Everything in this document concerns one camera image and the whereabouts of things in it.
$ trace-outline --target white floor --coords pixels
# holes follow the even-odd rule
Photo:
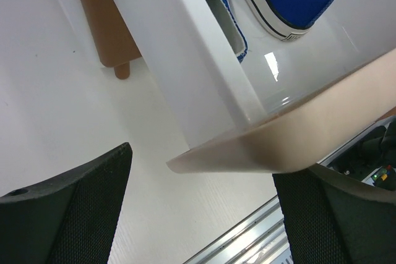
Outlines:
[[[86,63],[56,0],[0,0],[0,195],[134,150],[110,263],[182,263],[275,195],[270,174],[177,175],[187,150],[142,59]]]

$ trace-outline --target drawer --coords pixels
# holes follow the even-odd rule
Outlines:
[[[305,168],[396,106],[395,0],[335,0],[291,43],[233,0],[241,64],[205,0],[114,1],[191,149],[175,171]]]

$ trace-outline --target wooden leg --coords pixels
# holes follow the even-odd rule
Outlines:
[[[114,67],[114,73],[116,74],[116,77],[120,80],[127,79],[131,74],[131,71],[129,69],[129,62]]]

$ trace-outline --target white drawer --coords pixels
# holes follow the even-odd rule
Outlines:
[[[303,168],[396,105],[392,53],[327,95],[284,113],[396,47],[395,0],[336,0],[306,36],[292,43],[272,38],[247,4],[234,0],[249,45],[242,64],[205,0],[114,1],[189,147],[196,148],[181,159],[187,171]],[[284,115],[268,122],[279,113]],[[245,133],[247,141],[240,137]],[[201,146],[207,142],[211,145]],[[295,154],[301,160],[294,162]]]

